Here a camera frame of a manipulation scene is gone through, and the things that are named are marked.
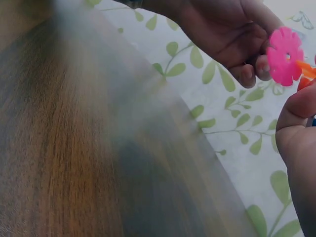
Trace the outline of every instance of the wooden table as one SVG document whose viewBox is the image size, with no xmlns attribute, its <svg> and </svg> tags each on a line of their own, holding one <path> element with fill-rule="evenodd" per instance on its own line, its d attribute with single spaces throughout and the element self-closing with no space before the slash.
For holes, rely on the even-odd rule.
<svg viewBox="0 0 316 237">
<path fill-rule="evenodd" d="M 186 105 L 99 12 L 0 0 L 0 236 L 255 233 Z"/>
</svg>

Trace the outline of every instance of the white tablecloth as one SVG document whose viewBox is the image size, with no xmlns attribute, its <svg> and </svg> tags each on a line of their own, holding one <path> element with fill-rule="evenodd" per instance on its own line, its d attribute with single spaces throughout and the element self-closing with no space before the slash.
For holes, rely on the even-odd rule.
<svg viewBox="0 0 316 237">
<path fill-rule="evenodd" d="M 300 32 L 309 62 L 314 60 L 316 34 L 312 1 L 265 1 L 286 25 Z M 283 88 L 273 81 L 257 81 L 245 90 L 165 17 L 110 0 L 95 7 L 182 96 L 218 153 L 259 236 L 303 236 L 274 140 L 276 119 L 297 85 Z"/>
</svg>

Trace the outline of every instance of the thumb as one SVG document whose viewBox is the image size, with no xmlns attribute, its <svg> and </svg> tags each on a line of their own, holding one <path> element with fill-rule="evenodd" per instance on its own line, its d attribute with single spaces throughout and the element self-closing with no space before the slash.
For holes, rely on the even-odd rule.
<svg viewBox="0 0 316 237">
<path fill-rule="evenodd" d="M 306 127 L 316 114 L 316 83 L 300 90 L 286 101 L 276 125 L 276 144 L 282 154 L 289 141 Z"/>
<path fill-rule="evenodd" d="M 246 17 L 261 26 L 268 35 L 283 25 L 281 20 L 261 0 L 240 0 Z"/>
</svg>

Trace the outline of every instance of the orange plastic piece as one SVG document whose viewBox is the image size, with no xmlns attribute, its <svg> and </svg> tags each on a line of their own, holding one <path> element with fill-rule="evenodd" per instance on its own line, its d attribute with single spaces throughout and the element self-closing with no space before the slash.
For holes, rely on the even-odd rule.
<svg viewBox="0 0 316 237">
<path fill-rule="evenodd" d="M 297 91 L 299 91 L 316 81 L 316 68 L 312 68 L 305 62 L 297 61 L 296 63 L 302 69 L 302 77 L 297 88 Z"/>
<path fill-rule="evenodd" d="M 297 91 L 309 86 L 311 82 L 312 81 L 310 79 L 302 77 L 300 82 L 298 83 Z"/>
<path fill-rule="evenodd" d="M 297 65 L 302 69 L 304 77 L 310 78 L 311 80 L 316 78 L 316 68 L 312 68 L 308 63 L 297 61 Z"/>
</svg>

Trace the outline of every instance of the toy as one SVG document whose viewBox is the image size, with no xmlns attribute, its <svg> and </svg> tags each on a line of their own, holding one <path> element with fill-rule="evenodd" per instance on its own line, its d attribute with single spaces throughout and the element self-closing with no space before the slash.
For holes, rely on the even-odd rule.
<svg viewBox="0 0 316 237">
<path fill-rule="evenodd" d="M 302 69 L 297 64 L 297 61 L 304 60 L 299 35 L 288 27 L 280 27 L 272 33 L 270 45 L 272 47 L 267 49 L 270 75 L 275 82 L 291 86 L 293 80 L 298 80 L 302 74 Z"/>
</svg>

